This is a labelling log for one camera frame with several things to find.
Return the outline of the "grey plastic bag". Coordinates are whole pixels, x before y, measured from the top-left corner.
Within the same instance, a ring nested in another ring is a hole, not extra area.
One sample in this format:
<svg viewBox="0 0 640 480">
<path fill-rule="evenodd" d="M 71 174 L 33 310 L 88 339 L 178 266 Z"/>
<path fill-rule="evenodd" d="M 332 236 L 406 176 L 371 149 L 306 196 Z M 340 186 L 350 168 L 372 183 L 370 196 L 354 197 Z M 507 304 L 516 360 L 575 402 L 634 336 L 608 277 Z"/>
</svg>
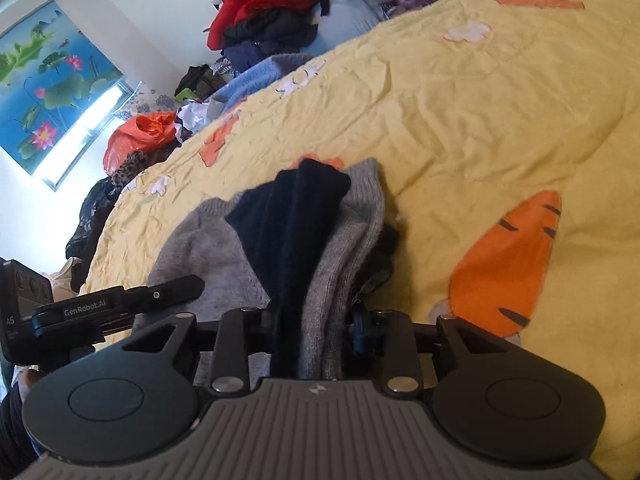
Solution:
<svg viewBox="0 0 640 480">
<path fill-rule="evenodd" d="M 388 20 L 390 0 L 329 0 L 329 14 L 321 14 L 318 4 L 311 14 L 311 23 L 318 26 L 312 43 L 300 50 L 312 56 L 329 52 L 340 44 L 370 32 Z"/>
</svg>

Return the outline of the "grey sequin sweater navy sleeves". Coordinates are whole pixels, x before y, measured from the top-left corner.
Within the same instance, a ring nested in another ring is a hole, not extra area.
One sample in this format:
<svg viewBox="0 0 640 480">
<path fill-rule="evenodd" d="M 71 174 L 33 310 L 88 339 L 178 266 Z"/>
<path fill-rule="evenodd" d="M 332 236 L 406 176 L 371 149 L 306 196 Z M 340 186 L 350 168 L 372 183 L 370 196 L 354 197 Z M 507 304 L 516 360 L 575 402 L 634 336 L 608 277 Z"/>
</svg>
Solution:
<svg viewBox="0 0 640 480">
<path fill-rule="evenodd" d="M 250 379 L 340 379 L 350 310 L 393 274 L 397 231 L 385 222 L 380 166 L 303 160 L 272 181 L 198 205 L 172 231 L 151 285 L 193 274 L 183 305 L 198 321 L 239 308 L 269 312 L 276 344 L 250 358 Z"/>
</svg>

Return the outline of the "red garment on pile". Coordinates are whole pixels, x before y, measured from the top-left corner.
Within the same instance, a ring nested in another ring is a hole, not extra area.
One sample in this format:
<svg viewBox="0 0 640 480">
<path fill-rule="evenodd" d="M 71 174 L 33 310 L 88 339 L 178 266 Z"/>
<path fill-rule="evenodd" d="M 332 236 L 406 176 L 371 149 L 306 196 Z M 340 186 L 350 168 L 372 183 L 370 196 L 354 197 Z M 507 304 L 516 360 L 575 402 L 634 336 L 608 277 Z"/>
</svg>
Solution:
<svg viewBox="0 0 640 480">
<path fill-rule="evenodd" d="M 252 18 L 259 12 L 285 9 L 294 12 L 309 11 L 318 0 L 224 0 L 209 26 L 206 46 L 209 50 L 222 49 L 222 33 L 240 21 Z"/>
</svg>

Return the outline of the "white crumpled cloth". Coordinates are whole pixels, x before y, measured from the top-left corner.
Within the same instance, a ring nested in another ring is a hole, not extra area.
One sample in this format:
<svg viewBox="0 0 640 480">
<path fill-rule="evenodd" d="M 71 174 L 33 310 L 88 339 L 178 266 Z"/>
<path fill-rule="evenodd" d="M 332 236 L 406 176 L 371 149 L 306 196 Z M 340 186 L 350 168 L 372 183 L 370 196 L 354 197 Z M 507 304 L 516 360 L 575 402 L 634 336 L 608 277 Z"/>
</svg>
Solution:
<svg viewBox="0 0 640 480">
<path fill-rule="evenodd" d="M 213 122 L 224 109 L 224 103 L 213 99 L 189 101 L 177 110 L 175 137 L 180 144 L 189 140 Z"/>
</svg>

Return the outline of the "orange plastic bag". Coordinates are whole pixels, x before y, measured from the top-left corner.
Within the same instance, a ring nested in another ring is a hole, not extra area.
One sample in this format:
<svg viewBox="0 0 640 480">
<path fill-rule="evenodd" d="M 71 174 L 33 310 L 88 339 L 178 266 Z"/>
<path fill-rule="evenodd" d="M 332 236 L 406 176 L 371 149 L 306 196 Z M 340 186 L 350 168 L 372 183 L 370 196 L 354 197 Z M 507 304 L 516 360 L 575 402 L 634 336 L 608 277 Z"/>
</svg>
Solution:
<svg viewBox="0 0 640 480">
<path fill-rule="evenodd" d="M 175 112 L 153 112 L 123 122 L 107 141 L 103 156 L 105 173 L 114 174 L 134 151 L 155 151 L 175 141 L 175 119 Z"/>
</svg>

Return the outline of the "yellow carrot print quilt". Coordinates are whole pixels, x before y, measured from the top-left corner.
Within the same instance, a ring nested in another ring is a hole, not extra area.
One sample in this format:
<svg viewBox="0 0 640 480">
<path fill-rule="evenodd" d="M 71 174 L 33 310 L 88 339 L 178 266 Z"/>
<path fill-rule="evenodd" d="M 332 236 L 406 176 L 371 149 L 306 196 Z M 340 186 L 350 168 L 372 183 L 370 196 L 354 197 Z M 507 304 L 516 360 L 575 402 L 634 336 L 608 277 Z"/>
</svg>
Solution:
<svg viewBox="0 0 640 480">
<path fill-rule="evenodd" d="M 375 294 L 425 321 L 456 265 L 530 196 L 561 218 L 524 347 L 606 405 L 593 458 L 639 474 L 639 0 L 442 0 L 270 84 L 126 191 L 86 292 L 137 286 L 178 223 L 311 157 L 380 165 L 402 232 Z"/>
</svg>

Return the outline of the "dark floral garment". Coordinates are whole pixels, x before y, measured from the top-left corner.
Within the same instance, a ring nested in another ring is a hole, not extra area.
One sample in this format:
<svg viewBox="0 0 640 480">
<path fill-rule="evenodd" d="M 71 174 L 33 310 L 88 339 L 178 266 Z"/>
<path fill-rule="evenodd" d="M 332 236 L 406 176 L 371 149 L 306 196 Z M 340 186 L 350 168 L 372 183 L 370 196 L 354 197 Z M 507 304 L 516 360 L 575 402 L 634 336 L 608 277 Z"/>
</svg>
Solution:
<svg viewBox="0 0 640 480">
<path fill-rule="evenodd" d="M 93 185 L 80 207 L 78 226 L 65 247 L 66 258 L 74 258 L 70 281 L 74 292 L 80 292 L 85 284 L 96 245 L 118 196 L 112 178 L 105 177 Z"/>
</svg>

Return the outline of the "navy dark clothes in pile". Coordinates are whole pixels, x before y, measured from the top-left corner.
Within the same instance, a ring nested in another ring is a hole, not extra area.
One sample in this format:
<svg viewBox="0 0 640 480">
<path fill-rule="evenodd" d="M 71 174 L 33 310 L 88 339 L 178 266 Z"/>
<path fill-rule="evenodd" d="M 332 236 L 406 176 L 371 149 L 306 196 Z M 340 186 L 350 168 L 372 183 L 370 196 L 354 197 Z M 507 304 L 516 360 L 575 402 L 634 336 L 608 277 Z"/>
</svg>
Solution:
<svg viewBox="0 0 640 480">
<path fill-rule="evenodd" d="M 270 56 L 297 53 L 317 37 L 318 25 L 306 14 L 272 8 L 227 28 L 221 37 L 221 53 L 239 73 Z"/>
</svg>

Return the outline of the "light blue knit garment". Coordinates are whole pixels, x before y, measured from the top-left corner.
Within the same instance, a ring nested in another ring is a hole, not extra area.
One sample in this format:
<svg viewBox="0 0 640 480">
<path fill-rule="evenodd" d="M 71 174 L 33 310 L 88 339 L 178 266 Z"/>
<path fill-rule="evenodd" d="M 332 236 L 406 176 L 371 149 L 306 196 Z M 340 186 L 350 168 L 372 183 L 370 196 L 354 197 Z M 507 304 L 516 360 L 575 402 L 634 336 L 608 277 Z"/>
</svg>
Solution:
<svg viewBox="0 0 640 480">
<path fill-rule="evenodd" d="M 222 110 L 231 110 L 239 102 L 294 72 L 312 59 L 308 53 L 285 53 L 270 56 L 236 76 L 210 98 L 222 104 Z"/>
</svg>

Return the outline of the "lotus painting poster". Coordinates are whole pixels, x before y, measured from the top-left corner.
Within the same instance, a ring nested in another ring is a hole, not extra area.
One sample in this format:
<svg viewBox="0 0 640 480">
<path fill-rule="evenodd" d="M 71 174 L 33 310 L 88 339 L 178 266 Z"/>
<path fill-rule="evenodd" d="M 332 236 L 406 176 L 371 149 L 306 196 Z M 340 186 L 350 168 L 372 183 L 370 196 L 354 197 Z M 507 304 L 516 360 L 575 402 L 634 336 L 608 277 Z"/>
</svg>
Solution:
<svg viewBox="0 0 640 480">
<path fill-rule="evenodd" d="M 28 174 L 124 74 L 54 0 L 1 33 L 1 148 Z"/>
</svg>

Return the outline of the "leopard print garment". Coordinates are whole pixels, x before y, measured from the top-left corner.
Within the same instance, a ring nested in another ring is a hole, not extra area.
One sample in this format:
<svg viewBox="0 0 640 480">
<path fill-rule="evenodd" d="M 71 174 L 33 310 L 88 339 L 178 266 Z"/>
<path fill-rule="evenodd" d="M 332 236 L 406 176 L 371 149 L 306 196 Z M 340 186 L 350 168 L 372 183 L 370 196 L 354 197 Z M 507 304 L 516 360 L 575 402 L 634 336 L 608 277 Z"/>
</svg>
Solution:
<svg viewBox="0 0 640 480">
<path fill-rule="evenodd" d="M 133 151 L 130 152 L 124 162 L 114 171 L 111 180 L 114 189 L 122 192 L 126 186 L 131 183 L 138 174 L 149 168 L 157 162 L 157 154 L 155 152 Z"/>
</svg>

